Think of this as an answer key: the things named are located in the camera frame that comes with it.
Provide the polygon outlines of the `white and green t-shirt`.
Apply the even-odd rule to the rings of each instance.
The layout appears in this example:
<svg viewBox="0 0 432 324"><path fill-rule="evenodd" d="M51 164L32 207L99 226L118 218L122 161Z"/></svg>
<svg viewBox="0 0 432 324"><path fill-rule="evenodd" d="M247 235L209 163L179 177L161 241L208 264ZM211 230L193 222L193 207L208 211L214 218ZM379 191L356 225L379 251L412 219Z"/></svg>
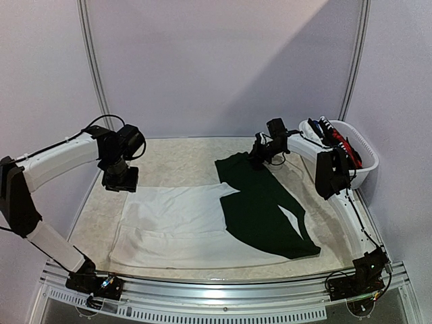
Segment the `white and green t-shirt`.
<svg viewBox="0 0 432 324"><path fill-rule="evenodd" d="M298 200L248 153L215 162L219 182L139 187L126 198L109 253L139 268L254 267L315 257L321 249Z"/></svg>

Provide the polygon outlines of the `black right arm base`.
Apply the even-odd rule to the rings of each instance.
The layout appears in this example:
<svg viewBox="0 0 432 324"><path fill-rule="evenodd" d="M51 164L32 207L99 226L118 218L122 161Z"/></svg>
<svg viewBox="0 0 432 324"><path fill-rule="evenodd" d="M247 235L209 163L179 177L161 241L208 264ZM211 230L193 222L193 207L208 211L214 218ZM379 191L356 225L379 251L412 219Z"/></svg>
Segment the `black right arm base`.
<svg viewBox="0 0 432 324"><path fill-rule="evenodd" d="M376 302L392 283L392 268L387 253L382 248L376 248L352 263L355 270L352 275L334 271L325 279L325 289L331 301L353 298Z"/></svg>

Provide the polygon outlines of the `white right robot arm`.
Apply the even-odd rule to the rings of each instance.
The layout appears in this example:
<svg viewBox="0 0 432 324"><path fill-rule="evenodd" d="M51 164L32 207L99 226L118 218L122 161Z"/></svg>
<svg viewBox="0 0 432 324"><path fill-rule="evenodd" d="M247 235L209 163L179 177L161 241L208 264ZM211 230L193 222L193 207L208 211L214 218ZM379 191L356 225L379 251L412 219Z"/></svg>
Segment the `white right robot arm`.
<svg viewBox="0 0 432 324"><path fill-rule="evenodd" d="M253 161L271 162L280 153L296 153L315 166L315 190L342 221L353 258L372 263L374 268L378 260L386 263L383 246L368 233L354 201L352 183L358 173L350 173L345 150L339 145L321 144L300 130L288 131L284 128L272 135L255 134L251 150Z"/></svg>

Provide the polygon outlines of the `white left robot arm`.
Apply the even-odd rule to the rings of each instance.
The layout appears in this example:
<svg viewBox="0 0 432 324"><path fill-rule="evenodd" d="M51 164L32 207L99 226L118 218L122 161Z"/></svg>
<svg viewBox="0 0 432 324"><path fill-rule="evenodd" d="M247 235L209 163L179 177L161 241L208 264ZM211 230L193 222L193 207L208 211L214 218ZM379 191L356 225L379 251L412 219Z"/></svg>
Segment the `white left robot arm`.
<svg viewBox="0 0 432 324"><path fill-rule="evenodd" d="M84 255L64 236L64 231L49 223L58 216L61 221L70 215L69 207L84 198L79 189L88 191L87 176L98 167L102 186L114 192L135 192L138 168L130 162L144 151L146 140L142 132L130 124L118 131L89 126L70 138L29 155L1 160L1 213L9 230L25 239L64 269L75 273L75 283L86 293L100 287L100 278L85 267Z"/></svg>

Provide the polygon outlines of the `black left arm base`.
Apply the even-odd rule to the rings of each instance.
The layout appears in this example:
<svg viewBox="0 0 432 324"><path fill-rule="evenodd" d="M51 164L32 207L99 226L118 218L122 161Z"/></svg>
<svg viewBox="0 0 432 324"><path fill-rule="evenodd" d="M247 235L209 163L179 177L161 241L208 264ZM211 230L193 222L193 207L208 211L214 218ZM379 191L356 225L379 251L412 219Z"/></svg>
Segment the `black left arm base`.
<svg viewBox="0 0 432 324"><path fill-rule="evenodd" d="M65 286L83 294L119 301L124 284L125 281L115 274L98 275L95 264L84 255L83 265L76 272L69 273Z"/></svg>

